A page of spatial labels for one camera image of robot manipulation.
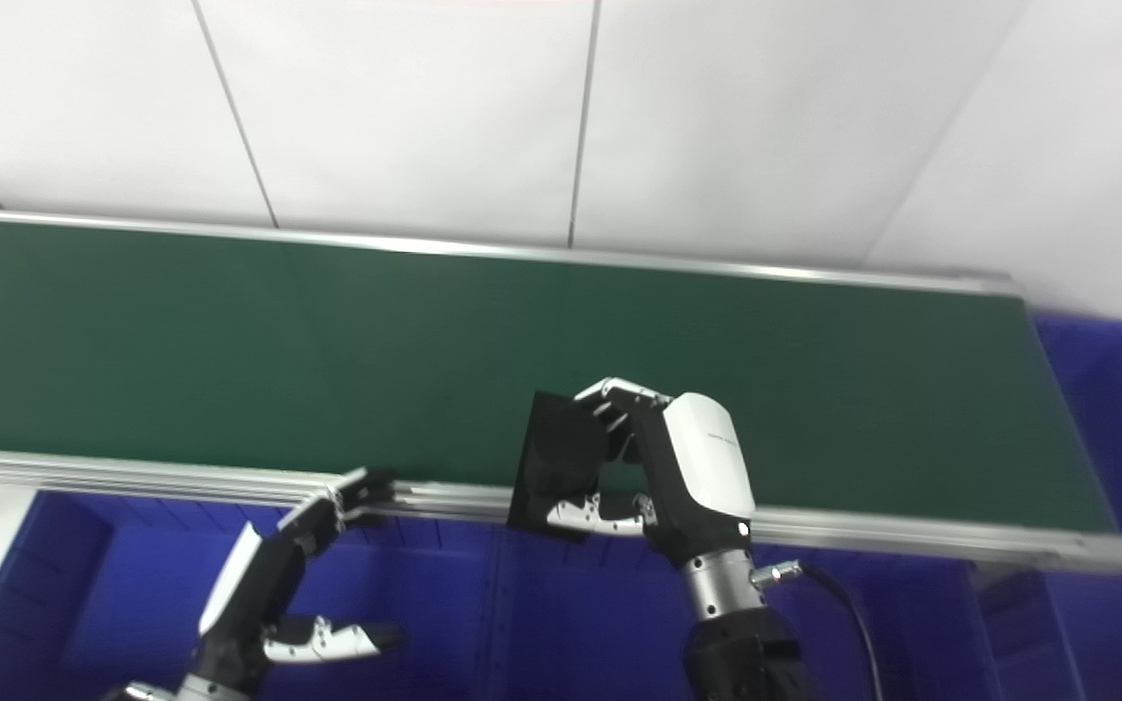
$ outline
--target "white wall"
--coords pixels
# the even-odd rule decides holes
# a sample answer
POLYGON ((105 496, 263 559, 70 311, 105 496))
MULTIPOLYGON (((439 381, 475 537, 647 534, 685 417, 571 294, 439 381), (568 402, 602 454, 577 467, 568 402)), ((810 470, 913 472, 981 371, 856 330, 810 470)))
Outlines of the white wall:
POLYGON ((1122 3, 0 0, 0 199, 1010 271, 1122 319, 1122 3))

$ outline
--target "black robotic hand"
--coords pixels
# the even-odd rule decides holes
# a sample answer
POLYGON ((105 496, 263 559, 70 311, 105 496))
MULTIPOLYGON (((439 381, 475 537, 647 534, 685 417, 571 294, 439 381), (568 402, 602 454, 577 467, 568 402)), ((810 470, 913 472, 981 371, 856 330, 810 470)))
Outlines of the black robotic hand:
POLYGON ((131 683, 105 701, 248 701, 276 664, 314 664, 379 655, 404 642, 399 626, 333 624, 285 616, 306 561, 328 550, 349 525, 373 527, 370 511, 392 501, 394 476, 361 468, 327 485, 263 536, 246 524, 223 563, 202 614, 201 639, 177 692, 131 683))

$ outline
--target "aluminum rail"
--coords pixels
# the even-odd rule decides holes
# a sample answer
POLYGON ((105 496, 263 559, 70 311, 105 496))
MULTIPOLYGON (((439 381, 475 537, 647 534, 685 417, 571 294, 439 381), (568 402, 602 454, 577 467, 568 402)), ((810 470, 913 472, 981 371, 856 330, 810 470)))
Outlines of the aluminum rail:
MULTIPOLYGON (((0 483, 126 497, 293 506, 330 479, 325 473, 0 452, 0 483)), ((503 523, 511 494, 504 487, 403 480, 396 501, 380 510, 503 523)), ((752 536, 779 545, 956 557, 1064 572, 1122 572, 1119 534, 762 506, 752 522, 752 536)))

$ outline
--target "black object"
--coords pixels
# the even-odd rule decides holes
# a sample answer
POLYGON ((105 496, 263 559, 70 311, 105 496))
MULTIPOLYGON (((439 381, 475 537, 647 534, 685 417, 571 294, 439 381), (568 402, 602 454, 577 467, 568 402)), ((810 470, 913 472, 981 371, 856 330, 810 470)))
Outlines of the black object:
POLYGON ((535 391, 505 525, 569 543, 586 541, 587 533, 550 525, 549 511, 562 500, 582 505, 596 492, 608 451, 609 435, 591 412, 570 396, 535 391))
POLYGON ((682 665, 702 701, 820 701, 799 643, 774 609, 743 609, 691 626, 682 665))
POLYGON ((707 553, 751 547, 747 520, 707 509, 690 496, 663 412, 663 404, 623 389, 587 404, 535 391, 506 525, 582 542, 587 533, 553 527, 549 511, 562 500, 582 505, 596 492, 604 462, 620 458, 637 462, 646 474, 654 519, 645 524, 643 535, 674 568, 707 553), (606 412, 606 421, 624 417, 614 431, 594 414, 595 405, 603 403, 614 408, 606 412))

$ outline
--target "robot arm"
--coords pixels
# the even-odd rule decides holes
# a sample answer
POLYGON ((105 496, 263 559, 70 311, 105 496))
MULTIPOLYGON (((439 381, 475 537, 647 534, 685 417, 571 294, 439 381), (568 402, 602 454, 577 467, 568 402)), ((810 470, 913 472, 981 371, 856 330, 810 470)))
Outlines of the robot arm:
POLYGON ((358 469, 314 494, 261 536, 246 524, 210 591, 201 639, 177 693, 132 683, 111 698, 144 701, 247 701, 276 664, 313 664, 378 655, 401 645, 395 625, 337 625, 321 616, 285 616, 306 561, 347 525, 369 525, 368 506, 390 501, 393 476, 358 469))
POLYGON ((785 621, 753 582, 756 509, 734 422, 703 395, 609 378, 574 398, 535 394, 508 525, 567 541, 640 535, 690 590, 683 666, 703 701, 818 698, 785 621), (641 464, 649 494, 598 492, 606 461, 641 464))

